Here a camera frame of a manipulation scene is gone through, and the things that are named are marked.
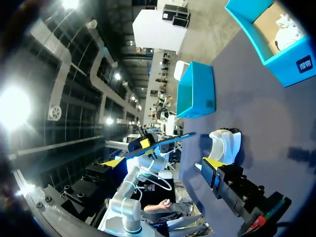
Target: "white object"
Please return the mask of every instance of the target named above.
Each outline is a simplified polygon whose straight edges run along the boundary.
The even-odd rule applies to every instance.
[[[79,6],[79,0],[62,0],[65,9],[76,9]]]
[[[177,63],[176,63],[176,67],[174,69],[174,73],[173,73],[173,77],[180,81],[181,80],[181,77],[182,77],[182,73],[183,73],[183,69],[184,69],[184,65],[189,65],[189,63],[186,63],[184,61],[181,61],[179,60]]]
[[[52,106],[48,111],[48,120],[58,121],[61,118],[61,107],[58,105]]]
[[[232,133],[225,129],[219,129],[209,134],[213,140],[210,159],[226,164],[232,164],[240,150],[241,133]]]
[[[199,171],[202,171],[202,165],[201,165],[201,164],[195,163],[195,166],[196,166],[196,168],[197,168]]]
[[[168,199],[167,201],[163,203],[163,205],[169,205],[169,204],[170,204],[170,199]]]
[[[96,20],[92,20],[89,23],[87,23],[85,26],[88,29],[95,29],[97,27],[97,25],[98,25],[98,22]]]
[[[289,18],[288,14],[280,16],[281,18],[276,21],[280,28],[276,34],[276,42],[279,50],[282,51],[304,37],[304,34],[300,30],[300,26]]]
[[[175,115],[169,115],[168,119],[167,119],[167,125],[166,125],[166,135],[167,136],[174,136],[173,132],[174,132],[174,127],[176,124],[176,121],[179,118],[177,118]]]
[[[136,47],[180,50],[187,28],[173,26],[171,21],[165,21],[162,17],[162,11],[140,11],[133,22]]]
[[[22,125],[30,112],[30,100],[24,91],[12,87],[0,96],[0,121],[8,130]]]
[[[172,172],[168,170],[164,170],[162,172],[159,172],[158,174],[159,179],[172,179]]]
[[[151,175],[153,175],[153,176],[159,178],[159,176],[158,176],[157,174],[151,172],[149,169],[144,168],[144,167],[142,167],[142,166],[139,166],[139,168],[140,168],[141,170],[145,171],[146,173],[149,173],[149,174],[151,174]],[[162,178],[161,178],[161,180],[166,183],[166,185],[168,186],[168,188],[166,188],[166,187],[160,185],[159,183],[156,183],[155,181],[153,181],[153,180],[151,180],[151,179],[149,179],[149,178],[146,178],[146,177],[142,177],[142,178],[144,178],[144,179],[146,179],[146,180],[152,182],[153,184],[158,185],[159,187],[161,187],[161,188],[163,188],[163,189],[165,189],[165,190],[167,190],[167,191],[171,191],[171,190],[172,190],[172,186],[171,186],[165,179],[162,179]]]

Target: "floor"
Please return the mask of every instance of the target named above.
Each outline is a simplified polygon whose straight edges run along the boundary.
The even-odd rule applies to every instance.
[[[188,31],[178,55],[170,56],[167,94],[174,102],[170,107],[176,111],[177,85],[173,72],[177,60],[211,64],[228,42],[240,30],[240,26],[224,9],[228,0],[189,0],[191,12]]]
[[[216,112],[185,119],[184,132],[197,134],[183,141],[180,180],[215,236],[236,236],[242,219],[215,198],[194,164],[209,155],[210,132],[220,127],[239,128],[241,148],[235,162],[252,182],[265,187],[267,197],[280,192],[292,200],[280,219],[292,223],[291,227],[278,229],[276,235],[287,236],[300,229],[304,218],[314,213],[311,206],[316,206],[316,77],[284,88],[262,65],[243,31],[212,66]]]

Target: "blue box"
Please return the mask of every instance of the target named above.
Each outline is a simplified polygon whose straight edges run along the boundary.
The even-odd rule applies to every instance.
[[[262,64],[286,87],[316,75],[315,54],[312,40],[305,36],[273,55],[264,36],[252,24],[273,3],[273,0],[230,0],[225,9],[246,33]]]
[[[197,118],[215,112],[213,69],[191,62],[178,83],[177,117]]]

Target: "person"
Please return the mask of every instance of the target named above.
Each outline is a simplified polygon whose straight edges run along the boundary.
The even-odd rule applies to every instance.
[[[156,79],[156,81],[157,81],[157,82],[162,82],[162,83],[168,83],[168,80],[166,80],[166,79],[160,79],[160,78],[158,78],[158,79]]]
[[[170,60],[169,60],[169,59],[167,59],[167,58],[164,58],[164,59],[162,60],[162,64],[163,64],[163,65],[168,66],[168,65],[169,65],[169,63],[170,63]]]
[[[208,228],[209,225],[207,223],[203,223],[197,227],[178,229],[186,227],[189,224],[197,221],[199,218],[202,217],[202,215],[199,214],[196,216],[183,216],[183,214],[190,215],[192,212],[192,209],[189,212],[184,212],[183,210],[179,211],[178,207],[187,203],[172,204],[166,203],[167,201],[168,199],[165,199],[161,201],[158,205],[147,205],[144,207],[144,212],[141,212],[142,220],[155,228],[163,236],[183,237]],[[146,214],[148,212],[152,214],[164,213],[165,215],[160,215],[159,218],[153,219],[154,221],[151,221],[146,218]]]

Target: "cable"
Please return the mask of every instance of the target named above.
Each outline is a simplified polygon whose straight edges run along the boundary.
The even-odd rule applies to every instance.
[[[143,192],[140,190],[140,188],[138,186],[136,186],[136,188],[140,192],[140,198],[139,198],[139,201],[140,201],[143,197]]]
[[[167,190],[167,191],[171,191],[171,190],[172,190],[172,186],[171,186],[165,179],[159,177],[157,174],[155,174],[155,173],[149,171],[148,169],[143,168],[142,166],[138,166],[138,168],[140,168],[141,170],[143,170],[143,171],[145,171],[145,172],[147,172],[147,173],[150,173],[151,175],[153,175],[153,176],[155,176],[155,177],[161,179],[162,181],[164,181],[164,182],[166,183],[166,185],[167,185],[169,188],[166,188],[166,187],[164,187],[164,186],[162,186],[162,185],[156,183],[155,181],[153,181],[153,180],[151,180],[151,179],[148,179],[148,178],[146,178],[146,177],[143,177],[144,179],[146,179],[146,180],[152,182],[153,184],[156,184],[156,185],[160,186],[161,188],[163,188],[163,189],[165,189],[165,190]]]

